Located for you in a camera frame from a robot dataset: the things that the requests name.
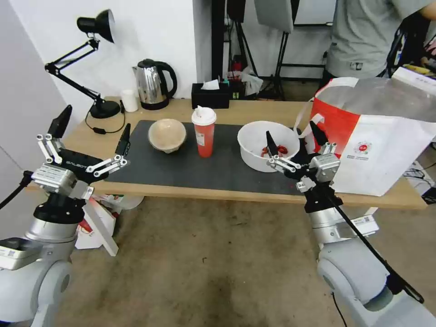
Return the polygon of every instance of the label sticker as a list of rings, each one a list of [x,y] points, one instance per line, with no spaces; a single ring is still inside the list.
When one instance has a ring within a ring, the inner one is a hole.
[[[204,146],[204,134],[195,133],[195,136],[197,137],[197,143],[201,146]]]

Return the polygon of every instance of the robotic hand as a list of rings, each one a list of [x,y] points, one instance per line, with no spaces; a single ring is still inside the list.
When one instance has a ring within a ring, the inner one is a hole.
[[[344,213],[342,200],[331,188],[340,165],[334,154],[336,144],[329,143],[312,121],[310,125],[321,146],[318,153],[307,154],[302,144],[293,161],[279,157],[267,132],[268,165],[297,180],[297,188],[306,197],[304,208],[321,249],[319,275],[358,326],[436,326],[436,318],[422,305],[422,296],[367,241],[379,229],[374,217],[350,220]]]
[[[47,201],[35,209],[35,219],[25,238],[0,241],[1,321],[33,319],[32,327],[52,325],[69,284],[77,226],[84,211],[91,209],[87,200],[94,188],[90,184],[129,164],[124,157],[130,146],[130,124],[126,125],[113,158],[101,160],[65,149],[60,138],[71,111],[72,107],[67,106],[53,120],[48,133],[37,136],[45,163],[31,179],[49,193]]]

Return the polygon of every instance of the stainless steel kettle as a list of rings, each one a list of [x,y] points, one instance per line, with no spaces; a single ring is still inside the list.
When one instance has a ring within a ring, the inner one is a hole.
[[[168,105],[169,99],[177,90],[177,78],[174,69],[165,62],[145,59],[132,67],[138,87],[141,106],[148,110],[157,110]],[[163,71],[169,72],[173,80],[173,88],[168,91]]]

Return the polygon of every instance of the desk lamp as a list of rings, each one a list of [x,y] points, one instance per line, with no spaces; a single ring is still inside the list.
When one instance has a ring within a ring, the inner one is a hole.
[[[114,101],[106,101],[101,99],[100,93],[77,84],[65,75],[62,75],[61,71],[70,66],[71,64],[75,63],[76,61],[79,61],[87,55],[98,50],[100,40],[95,37],[96,34],[99,34],[105,40],[114,43],[114,39],[112,36],[114,32],[114,25],[114,16],[112,15],[112,11],[110,9],[102,11],[97,15],[96,18],[79,17],[77,19],[77,27],[79,28],[79,30],[86,33],[86,35],[89,37],[89,40],[82,44],[80,47],[60,57],[59,59],[45,65],[45,70],[47,72],[49,72],[53,76],[56,76],[68,85],[71,85],[75,89],[79,90],[80,92],[94,100],[94,104],[89,110],[89,113],[91,113],[91,116],[94,118],[109,118],[115,116],[120,111],[119,104]],[[82,50],[87,46],[90,46],[92,48],[87,53],[82,54],[74,59],[67,59],[72,54],[76,53],[79,50]]]

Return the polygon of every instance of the wooden table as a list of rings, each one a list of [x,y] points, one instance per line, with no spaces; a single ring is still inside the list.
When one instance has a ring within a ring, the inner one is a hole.
[[[280,101],[230,101],[229,109],[217,109],[217,124],[244,125],[256,120],[270,120],[286,126],[294,126],[298,112],[303,108],[304,102],[280,102]],[[132,131],[140,120],[159,120],[173,118],[181,122],[190,122],[192,114],[190,99],[172,99],[168,107],[148,111],[139,109],[134,113],[126,113],[126,122],[132,124]],[[302,120],[301,128],[304,128],[309,120],[309,113]],[[117,130],[123,122],[122,115],[109,119],[93,119],[91,116],[88,123],[92,127],[104,128],[107,131]],[[95,134],[84,122],[69,134],[64,144],[67,149],[82,152],[97,158],[106,159],[114,156],[117,142],[121,131],[114,134]],[[263,194],[249,192],[235,192],[227,190],[181,188],[172,186],[144,185],[131,183],[114,183],[100,181],[93,184],[95,193],[107,194],[132,194],[156,197],[174,198],[201,198],[216,200],[259,201],[275,203],[299,203],[304,204],[306,199],[303,195]],[[373,197],[356,194],[338,194],[347,206],[380,207],[398,209],[424,209],[425,202],[411,187],[405,178],[398,182],[382,197]]]

